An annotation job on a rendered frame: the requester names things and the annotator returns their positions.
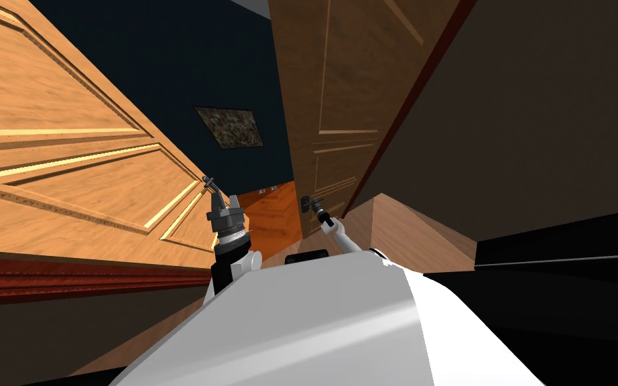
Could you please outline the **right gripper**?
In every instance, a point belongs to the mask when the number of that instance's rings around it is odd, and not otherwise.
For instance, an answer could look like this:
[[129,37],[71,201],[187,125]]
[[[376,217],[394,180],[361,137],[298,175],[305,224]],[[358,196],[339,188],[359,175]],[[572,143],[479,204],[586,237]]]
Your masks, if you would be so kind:
[[312,210],[316,214],[317,219],[319,220],[320,224],[326,223],[328,227],[334,226],[334,222],[332,221],[330,214],[324,209],[322,209],[319,202],[312,203]]

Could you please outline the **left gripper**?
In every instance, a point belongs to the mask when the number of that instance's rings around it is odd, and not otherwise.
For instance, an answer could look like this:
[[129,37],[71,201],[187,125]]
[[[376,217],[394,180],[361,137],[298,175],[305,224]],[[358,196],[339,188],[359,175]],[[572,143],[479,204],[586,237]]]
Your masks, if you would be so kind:
[[241,208],[237,195],[229,196],[228,208],[225,208],[223,193],[214,189],[211,198],[211,212],[206,214],[215,233],[239,232],[245,228],[244,208]]

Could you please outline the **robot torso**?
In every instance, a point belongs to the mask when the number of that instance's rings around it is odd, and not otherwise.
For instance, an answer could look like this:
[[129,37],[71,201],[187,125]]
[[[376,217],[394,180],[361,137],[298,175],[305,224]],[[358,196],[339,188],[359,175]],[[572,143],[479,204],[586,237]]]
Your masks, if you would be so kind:
[[544,386],[450,289],[368,251],[242,275],[110,386]]

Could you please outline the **dark brown wooden door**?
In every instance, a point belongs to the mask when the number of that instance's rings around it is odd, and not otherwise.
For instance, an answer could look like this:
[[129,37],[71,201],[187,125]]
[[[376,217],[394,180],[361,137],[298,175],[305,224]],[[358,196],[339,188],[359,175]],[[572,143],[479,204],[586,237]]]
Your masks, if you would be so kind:
[[455,11],[470,0],[268,0],[298,198],[347,211]]

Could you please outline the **light orange wooden door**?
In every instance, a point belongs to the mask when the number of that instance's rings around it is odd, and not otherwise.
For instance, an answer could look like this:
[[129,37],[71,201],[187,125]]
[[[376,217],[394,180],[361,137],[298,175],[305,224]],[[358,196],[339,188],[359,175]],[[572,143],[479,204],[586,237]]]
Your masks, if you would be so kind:
[[30,0],[0,0],[0,258],[208,269],[211,196]]

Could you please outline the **dark speckled wall picture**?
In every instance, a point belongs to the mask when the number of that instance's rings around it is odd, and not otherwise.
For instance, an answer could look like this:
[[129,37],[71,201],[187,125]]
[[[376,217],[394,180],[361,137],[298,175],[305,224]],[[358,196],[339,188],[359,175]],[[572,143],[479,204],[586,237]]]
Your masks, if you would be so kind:
[[194,107],[194,110],[221,149],[263,146],[253,111],[216,107]]

